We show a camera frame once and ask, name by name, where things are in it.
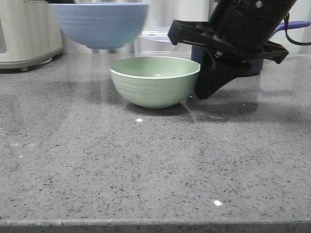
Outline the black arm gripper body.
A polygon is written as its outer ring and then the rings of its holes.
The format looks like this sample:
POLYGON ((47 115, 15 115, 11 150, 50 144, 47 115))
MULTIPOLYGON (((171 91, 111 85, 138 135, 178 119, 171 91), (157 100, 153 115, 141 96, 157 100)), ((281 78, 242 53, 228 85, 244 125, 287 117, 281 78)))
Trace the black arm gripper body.
POLYGON ((289 52, 269 39, 295 3, 221 0, 207 22, 174 20, 168 37, 173 45, 196 45, 244 60, 262 58, 280 64, 289 52))

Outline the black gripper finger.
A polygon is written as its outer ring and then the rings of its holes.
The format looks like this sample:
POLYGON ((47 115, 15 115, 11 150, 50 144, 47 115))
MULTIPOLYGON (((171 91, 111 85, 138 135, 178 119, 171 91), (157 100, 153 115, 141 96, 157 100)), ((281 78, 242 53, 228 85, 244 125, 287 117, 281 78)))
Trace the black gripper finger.
POLYGON ((231 55, 219 56, 213 50, 204 50, 194 92, 198 99, 205 100, 250 69, 251 64, 247 60, 231 55))

